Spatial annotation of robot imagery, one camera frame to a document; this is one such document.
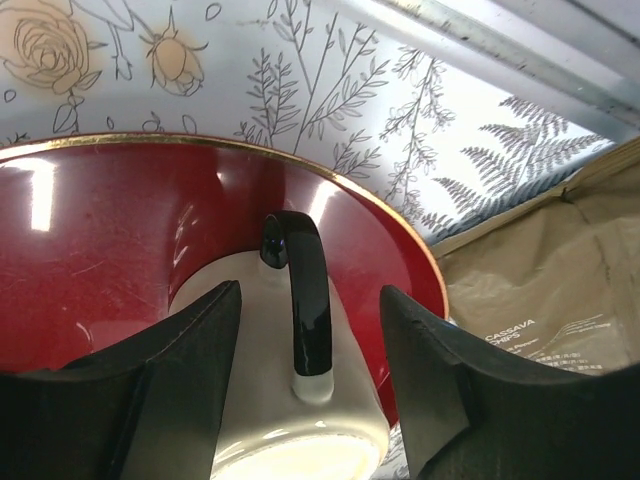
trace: beige bag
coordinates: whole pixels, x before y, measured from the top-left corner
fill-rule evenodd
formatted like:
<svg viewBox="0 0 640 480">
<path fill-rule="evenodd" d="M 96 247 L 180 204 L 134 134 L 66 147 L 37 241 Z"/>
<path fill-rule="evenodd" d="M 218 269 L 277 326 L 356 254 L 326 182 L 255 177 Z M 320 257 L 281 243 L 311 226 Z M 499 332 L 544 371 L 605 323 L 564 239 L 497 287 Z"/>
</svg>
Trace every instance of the beige bag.
<svg viewBox="0 0 640 480">
<path fill-rule="evenodd" d="M 640 139 L 433 251 L 474 335 L 587 374 L 640 361 Z"/>
</svg>

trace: white mug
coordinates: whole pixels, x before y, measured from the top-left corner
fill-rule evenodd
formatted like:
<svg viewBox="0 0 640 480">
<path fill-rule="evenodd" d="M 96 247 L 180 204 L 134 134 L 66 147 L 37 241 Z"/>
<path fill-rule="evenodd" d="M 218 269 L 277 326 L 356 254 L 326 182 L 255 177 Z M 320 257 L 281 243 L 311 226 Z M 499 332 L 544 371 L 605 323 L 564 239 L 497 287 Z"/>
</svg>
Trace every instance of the white mug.
<svg viewBox="0 0 640 480">
<path fill-rule="evenodd" d="M 313 220 L 269 215 L 260 251 L 196 272 L 169 313 L 225 280 L 240 282 L 242 313 L 211 478 L 369 479 L 389 424 Z"/>
</svg>

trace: rose drawing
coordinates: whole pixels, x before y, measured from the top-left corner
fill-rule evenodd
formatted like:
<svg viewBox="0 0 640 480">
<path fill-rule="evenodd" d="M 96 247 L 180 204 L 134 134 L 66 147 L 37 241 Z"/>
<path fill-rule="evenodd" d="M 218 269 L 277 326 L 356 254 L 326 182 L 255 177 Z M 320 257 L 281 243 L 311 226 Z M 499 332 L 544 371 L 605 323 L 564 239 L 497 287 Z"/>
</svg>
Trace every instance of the rose drawing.
<svg viewBox="0 0 640 480">
<path fill-rule="evenodd" d="M 50 3 L 0 2 L 0 31 L 13 42 L 0 42 L 0 59 L 17 79 L 56 95 L 86 90 L 101 71 L 89 73 L 90 44 L 84 28 Z"/>
<path fill-rule="evenodd" d="M 155 35 L 151 50 L 153 83 L 157 83 L 172 95 L 190 97 L 202 86 L 204 72 L 195 52 L 207 47 L 187 46 L 177 38 L 178 31 L 173 22 L 173 12 L 169 13 L 169 26 L 162 35 Z"/>
</svg>

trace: yellow flower print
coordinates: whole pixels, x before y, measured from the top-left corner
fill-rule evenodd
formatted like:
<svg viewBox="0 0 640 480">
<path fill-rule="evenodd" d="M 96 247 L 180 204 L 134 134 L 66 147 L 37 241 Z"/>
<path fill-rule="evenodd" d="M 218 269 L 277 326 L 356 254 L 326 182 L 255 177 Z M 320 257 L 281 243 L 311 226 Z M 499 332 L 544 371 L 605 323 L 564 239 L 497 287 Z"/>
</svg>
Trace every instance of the yellow flower print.
<svg viewBox="0 0 640 480">
<path fill-rule="evenodd" d="M 39 0 L 0 2 L 0 59 L 17 79 L 56 95 L 86 90 L 102 73 L 89 73 L 90 44 L 82 25 L 50 3 Z"/>
</svg>

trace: gold rim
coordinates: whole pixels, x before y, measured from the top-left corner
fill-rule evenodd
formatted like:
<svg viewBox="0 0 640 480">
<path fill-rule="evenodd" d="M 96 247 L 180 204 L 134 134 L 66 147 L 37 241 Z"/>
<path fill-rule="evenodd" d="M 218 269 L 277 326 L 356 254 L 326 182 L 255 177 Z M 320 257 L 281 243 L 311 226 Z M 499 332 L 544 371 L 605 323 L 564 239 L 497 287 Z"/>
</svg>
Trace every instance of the gold rim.
<svg viewBox="0 0 640 480">
<path fill-rule="evenodd" d="M 395 220 L 400 226 L 411 236 L 414 242 L 420 247 L 422 253 L 427 257 L 431 268 L 433 269 L 438 283 L 440 284 L 440 291 L 442 292 L 442 300 L 444 302 L 444 317 L 449 317 L 449 299 L 447 296 L 447 289 L 442 278 L 438 264 L 433 257 L 429 247 L 424 243 L 422 237 L 415 231 L 415 229 L 384 201 L 380 200 L 373 193 L 364 187 L 361 187 L 357 183 L 349 180 L 348 178 L 329 170 L 322 165 L 305 160 L 295 155 L 291 155 L 285 152 L 279 152 L 277 150 L 261 147 L 258 145 L 250 145 L 247 143 L 237 142 L 234 140 L 224 140 L 215 137 L 204 137 L 196 135 L 183 135 L 183 134 L 158 134 L 158 133 L 101 133 L 92 135 L 80 135 L 76 137 L 57 138 L 52 140 L 42 140 L 31 143 L 25 143 L 21 145 L 14 145 L 11 147 L 0 148 L 0 161 L 8 160 L 23 155 L 32 155 L 48 150 L 56 150 L 66 147 L 80 147 L 87 145 L 108 145 L 118 143 L 161 143 L 161 144 L 187 144 L 187 145 L 204 145 L 210 147 L 221 148 L 233 148 L 236 150 L 244 150 L 248 152 L 259 153 L 261 155 L 276 158 L 286 163 L 299 166 L 306 170 L 309 170 L 321 177 L 340 185 L 346 191 L 354 193 L 364 197 L 368 201 L 375 204 L 378 208 L 382 209 L 387 215 Z"/>
</svg>

